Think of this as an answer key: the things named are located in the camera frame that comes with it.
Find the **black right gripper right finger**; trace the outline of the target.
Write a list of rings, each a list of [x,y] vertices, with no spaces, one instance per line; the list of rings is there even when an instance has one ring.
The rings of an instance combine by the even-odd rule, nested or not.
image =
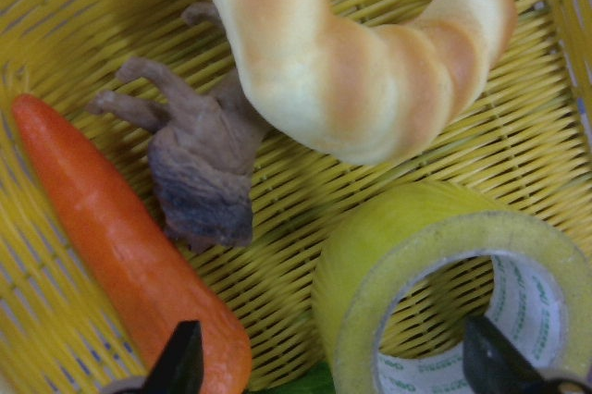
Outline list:
[[[555,392],[555,386],[483,315],[465,320],[462,371],[474,393]]]

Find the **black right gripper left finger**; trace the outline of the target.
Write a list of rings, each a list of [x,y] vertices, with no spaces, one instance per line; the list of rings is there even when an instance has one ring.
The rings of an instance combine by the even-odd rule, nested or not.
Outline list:
[[[204,381],[201,324],[182,321],[147,376],[143,393],[199,393]]]

